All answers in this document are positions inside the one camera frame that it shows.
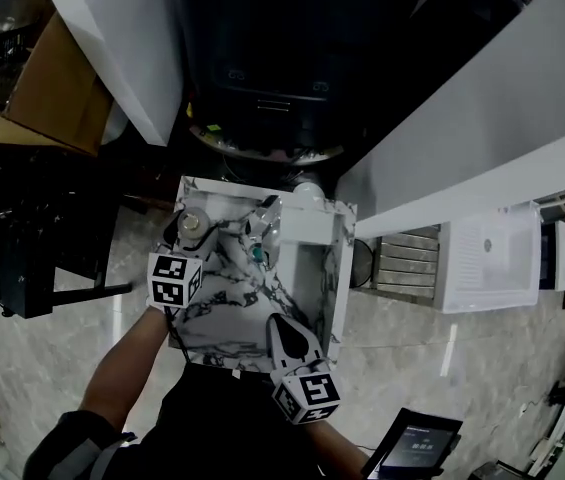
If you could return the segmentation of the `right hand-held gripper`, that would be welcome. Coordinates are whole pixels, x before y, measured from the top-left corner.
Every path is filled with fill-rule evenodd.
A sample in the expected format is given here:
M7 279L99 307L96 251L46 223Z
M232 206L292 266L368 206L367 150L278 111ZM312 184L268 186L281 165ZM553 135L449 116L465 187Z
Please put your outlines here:
M315 334L281 313L267 320L267 347L275 370L273 401L291 424L328 419L341 404L340 381ZM296 363L305 363L289 367Z

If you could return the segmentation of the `metal rack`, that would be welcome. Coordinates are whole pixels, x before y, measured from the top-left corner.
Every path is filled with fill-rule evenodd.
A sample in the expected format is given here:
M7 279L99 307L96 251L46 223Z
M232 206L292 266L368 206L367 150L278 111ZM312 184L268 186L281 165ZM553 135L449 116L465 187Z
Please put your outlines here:
M433 303L440 225L376 239L370 287L381 296L424 306Z

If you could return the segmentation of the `person's left forearm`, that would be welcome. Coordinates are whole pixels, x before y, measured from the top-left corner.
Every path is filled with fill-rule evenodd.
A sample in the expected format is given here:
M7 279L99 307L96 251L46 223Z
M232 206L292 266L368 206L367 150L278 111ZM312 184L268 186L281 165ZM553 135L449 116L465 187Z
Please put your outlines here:
M165 314L148 307L101 360L87 385L80 409L101 416L116 432L121 432L167 334Z

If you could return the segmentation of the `large white ceramic sink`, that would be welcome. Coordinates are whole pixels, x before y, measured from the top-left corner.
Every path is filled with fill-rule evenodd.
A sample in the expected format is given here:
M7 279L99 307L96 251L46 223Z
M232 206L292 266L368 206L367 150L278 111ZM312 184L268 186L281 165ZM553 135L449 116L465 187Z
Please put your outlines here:
M532 202L441 225L433 306L446 314L533 306L541 216Z

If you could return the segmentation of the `black tablet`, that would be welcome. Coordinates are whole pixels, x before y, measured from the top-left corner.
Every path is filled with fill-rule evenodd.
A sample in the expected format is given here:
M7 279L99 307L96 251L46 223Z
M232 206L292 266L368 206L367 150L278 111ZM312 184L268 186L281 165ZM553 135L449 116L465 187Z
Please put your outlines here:
M370 480L433 480L459 443L463 422L402 408L361 470Z

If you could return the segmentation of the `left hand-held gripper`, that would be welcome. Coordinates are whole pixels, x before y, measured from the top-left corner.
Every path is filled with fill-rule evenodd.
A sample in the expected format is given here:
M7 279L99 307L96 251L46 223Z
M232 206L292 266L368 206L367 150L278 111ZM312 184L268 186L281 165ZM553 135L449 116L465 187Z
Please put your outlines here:
M164 308L187 308L200 291L204 261L215 250L218 226L199 225L194 230L181 231L181 255L173 252L178 239L178 219L181 212L174 212L162 230L161 243L148 257L147 288L148 304Z

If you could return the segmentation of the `person's right forearm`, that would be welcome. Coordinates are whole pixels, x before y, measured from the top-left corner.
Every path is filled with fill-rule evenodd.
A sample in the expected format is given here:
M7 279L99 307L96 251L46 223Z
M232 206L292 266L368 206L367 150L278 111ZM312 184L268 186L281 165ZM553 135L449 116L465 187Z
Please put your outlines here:
M320 464L333 474L357 475L368 456L345 438L327 421L309 423L303 427L316 450Z

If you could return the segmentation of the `white bucket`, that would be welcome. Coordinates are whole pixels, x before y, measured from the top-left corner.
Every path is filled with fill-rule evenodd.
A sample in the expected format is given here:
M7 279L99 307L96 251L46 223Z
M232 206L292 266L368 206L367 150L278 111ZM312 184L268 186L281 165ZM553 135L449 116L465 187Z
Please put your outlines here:
M101 145L104 146L117 140L128 125L128 117L119 104L114 101L103 131Z

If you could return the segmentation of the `black metal frame table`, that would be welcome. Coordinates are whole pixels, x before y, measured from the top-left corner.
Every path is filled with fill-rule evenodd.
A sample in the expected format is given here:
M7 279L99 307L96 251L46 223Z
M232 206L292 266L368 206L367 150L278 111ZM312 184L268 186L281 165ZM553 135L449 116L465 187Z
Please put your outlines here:
M120 190L115 188L112 182L104 178L102 172L97 170L93 160L80 155L55 151L53 149L42 149L29 155L18 154L12 161L8 161L4 156L0 156L0 173L11 170L16 171L18 169L29 170L30 166L33 164L44 164L48 166L58 165L61 171L80 177L89 174L95 179L102 181L108 190L116 194L119 201L119 208L122 204L122 194ZM55 274L55 298L57 299L57 305L54 306L53 310L59 306L126 294L130 292L131 289L132 286L129 283L108 285L106 278L102 288L94 288L91 281L76 274L58 269ZM1 305L0 308L5 317L15 315L6 312Z

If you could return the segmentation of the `small metal-lidded jar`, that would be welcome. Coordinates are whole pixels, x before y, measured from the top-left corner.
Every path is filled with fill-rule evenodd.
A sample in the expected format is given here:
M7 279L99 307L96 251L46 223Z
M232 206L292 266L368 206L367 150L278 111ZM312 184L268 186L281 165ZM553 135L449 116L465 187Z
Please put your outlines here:
M198 207L185 207L178 215L177 229L181 239L198 241L211 227L207 213Z

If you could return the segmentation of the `black mesh wastebasket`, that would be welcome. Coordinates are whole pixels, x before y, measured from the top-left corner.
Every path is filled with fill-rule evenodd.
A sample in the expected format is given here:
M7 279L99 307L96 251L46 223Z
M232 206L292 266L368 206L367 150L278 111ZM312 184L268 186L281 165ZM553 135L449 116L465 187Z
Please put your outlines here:
M369 282L374 272L374 252L363 240L356 239L353 248L353 263L350 287L360 288Z

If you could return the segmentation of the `black plastic bag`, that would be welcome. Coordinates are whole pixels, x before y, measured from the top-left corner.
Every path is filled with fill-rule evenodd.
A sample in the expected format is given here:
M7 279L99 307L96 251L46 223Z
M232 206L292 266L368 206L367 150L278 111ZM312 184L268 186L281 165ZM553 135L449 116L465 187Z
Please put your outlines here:
M24 319L57 305L58 269L105 284L119 208L102 181L58 165L0 173L0 305Z

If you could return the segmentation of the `white gooseneck faucet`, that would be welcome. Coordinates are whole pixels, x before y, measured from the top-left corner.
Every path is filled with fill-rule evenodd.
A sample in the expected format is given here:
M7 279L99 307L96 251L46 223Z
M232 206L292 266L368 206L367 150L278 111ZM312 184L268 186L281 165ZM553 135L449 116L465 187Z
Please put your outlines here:
M540 209L565 205L565 190L536 200Z

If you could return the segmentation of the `brown cardboard box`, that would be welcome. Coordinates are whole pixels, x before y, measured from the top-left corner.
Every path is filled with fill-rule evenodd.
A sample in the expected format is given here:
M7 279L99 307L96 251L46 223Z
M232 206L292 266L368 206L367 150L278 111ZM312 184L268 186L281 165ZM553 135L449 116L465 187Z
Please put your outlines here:
M58 146L95 156L113 97L59 14L21 68L0 71L0 144Z

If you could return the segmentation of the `person's own body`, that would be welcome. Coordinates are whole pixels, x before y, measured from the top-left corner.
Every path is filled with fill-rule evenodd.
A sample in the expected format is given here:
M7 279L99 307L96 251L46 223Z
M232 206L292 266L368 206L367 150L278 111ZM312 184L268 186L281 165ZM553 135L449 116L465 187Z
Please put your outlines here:
M101 416L62 415L23 480L361 480L330 472L259 374L189 364L137 444Z

